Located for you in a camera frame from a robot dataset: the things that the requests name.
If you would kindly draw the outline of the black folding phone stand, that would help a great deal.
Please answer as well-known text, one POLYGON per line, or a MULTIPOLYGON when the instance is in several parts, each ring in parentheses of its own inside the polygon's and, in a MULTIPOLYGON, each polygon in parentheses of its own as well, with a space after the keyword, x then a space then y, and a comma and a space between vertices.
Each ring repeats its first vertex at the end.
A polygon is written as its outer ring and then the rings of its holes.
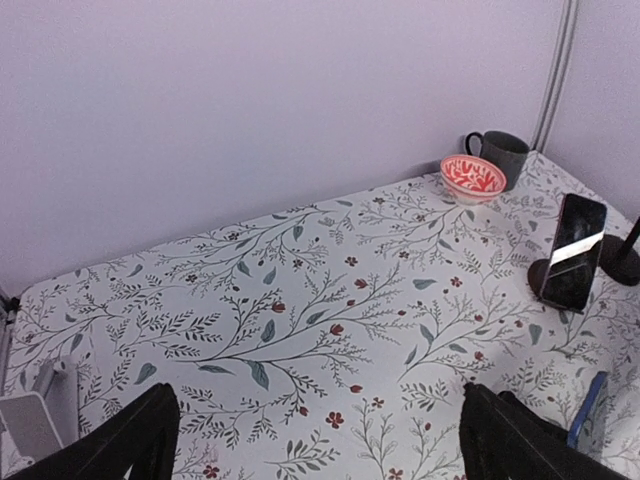
POLYGON ((506 403, 515 407, 520 413, 525 415, 529 420, 534 422, 538 427, 540 427, 544 432, 553 438, 565 443, 568 437, 568 432, 557 426, 554 423, 551 423, 543 418, 539 417, 535 412, 526 407, 511 391, 501 391, 498 393, 498 397, 505 401, 506 403))

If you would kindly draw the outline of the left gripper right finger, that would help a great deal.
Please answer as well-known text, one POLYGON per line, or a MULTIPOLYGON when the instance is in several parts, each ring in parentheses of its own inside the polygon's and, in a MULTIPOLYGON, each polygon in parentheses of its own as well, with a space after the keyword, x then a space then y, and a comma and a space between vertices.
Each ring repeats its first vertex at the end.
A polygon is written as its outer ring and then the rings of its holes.
POLYGON ((622 479, 544 432, 482 384, 464 385, 460 450, 468 479, 622 479))

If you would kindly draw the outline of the white phone stand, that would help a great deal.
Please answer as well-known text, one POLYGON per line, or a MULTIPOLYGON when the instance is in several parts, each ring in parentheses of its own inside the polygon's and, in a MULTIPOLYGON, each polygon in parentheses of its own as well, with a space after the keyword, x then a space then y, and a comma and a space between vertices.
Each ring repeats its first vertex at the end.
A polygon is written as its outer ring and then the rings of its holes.
POLYGON ((1 475, 8 477, 79 439, 79 377, 69 356, 20 375, 1 398, 1 475))

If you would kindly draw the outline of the black phone blue edge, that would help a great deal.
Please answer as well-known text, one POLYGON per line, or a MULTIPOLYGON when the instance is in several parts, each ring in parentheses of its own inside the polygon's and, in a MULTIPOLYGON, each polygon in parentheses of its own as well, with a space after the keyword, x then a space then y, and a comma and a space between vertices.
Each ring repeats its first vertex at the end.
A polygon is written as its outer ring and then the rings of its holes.
POLYGON ((566 444, 593 458, 602 453, 608 416, 608 377, 598 371, 568 430, 566 444))

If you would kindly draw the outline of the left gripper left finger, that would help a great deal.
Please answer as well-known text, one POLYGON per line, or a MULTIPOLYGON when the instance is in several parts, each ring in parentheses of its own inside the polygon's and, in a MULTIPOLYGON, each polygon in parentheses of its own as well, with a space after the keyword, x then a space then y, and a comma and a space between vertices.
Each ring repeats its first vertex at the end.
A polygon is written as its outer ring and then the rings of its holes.
POLYGON ((13 479, 170 479, 180 409, 172 386, 157 383, 87 436, 13 479))

